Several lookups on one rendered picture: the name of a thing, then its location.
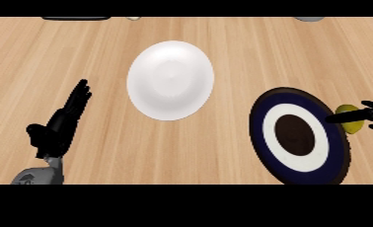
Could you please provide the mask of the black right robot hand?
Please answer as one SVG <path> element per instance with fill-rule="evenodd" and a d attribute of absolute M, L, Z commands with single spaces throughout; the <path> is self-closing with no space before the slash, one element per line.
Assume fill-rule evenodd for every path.
<path fill-rule="evenodd" d="M 324 118 L 327 123 L 347 123 L 361 120 L 373 121 L 373 101 L 362 101 L 364 109 L 353 107 L 352 105 L 340 105 L 336 108 L 334 114 Z"/>

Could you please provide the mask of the yellow lemon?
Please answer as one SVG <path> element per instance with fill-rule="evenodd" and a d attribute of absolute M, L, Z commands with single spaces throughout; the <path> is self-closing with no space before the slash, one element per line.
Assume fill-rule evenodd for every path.
<path fill-rule="evenodd" d="M 336 108 L 334 113 L 342 114 L 342 113 L 352 112 L 352 111 L 356 111 L 356 110 L 358 110 L 358 108 L 352 105 L 340 105 Z M 342 124 L 342 128 L 343 128 L 343 130 L 347 134 L 353 134 L 361 129 L 362 125 L 364 125 L 362 120 L 350 121 L 350 122 L 345 122 Z"/>

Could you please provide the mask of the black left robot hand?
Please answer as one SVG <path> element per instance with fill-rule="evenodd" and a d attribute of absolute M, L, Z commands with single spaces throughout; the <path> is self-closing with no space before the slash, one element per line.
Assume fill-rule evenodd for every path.
<path fill-rule="evenodd" d="M 63 107 L 54 112 L 48 123 L 28 125 L 30 145 L 38 149 L 36 157 L 39 159 L 57 158 L 66 153 L 89 97 L 86 80 L 81 79 L 69 93 Z"/>

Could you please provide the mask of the dark grey flat object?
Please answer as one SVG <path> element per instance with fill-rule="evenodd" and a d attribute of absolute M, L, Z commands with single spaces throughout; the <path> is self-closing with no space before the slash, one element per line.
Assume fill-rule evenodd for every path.
<path fill-rule="evenodd" d="M 47 21 L 104 21 L 110 17 L 41 17 Z"/>

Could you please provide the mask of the navy and white plate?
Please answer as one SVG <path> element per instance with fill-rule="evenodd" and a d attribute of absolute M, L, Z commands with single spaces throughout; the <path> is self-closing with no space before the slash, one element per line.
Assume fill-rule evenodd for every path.
<path fill-rule="evenodd" d="M 259 160 L 287 185 L 337 185 L 347 172 L 349 142 L 331 111 L 308 92 L 280 87 L 256 99 L 249 136 Z"/>

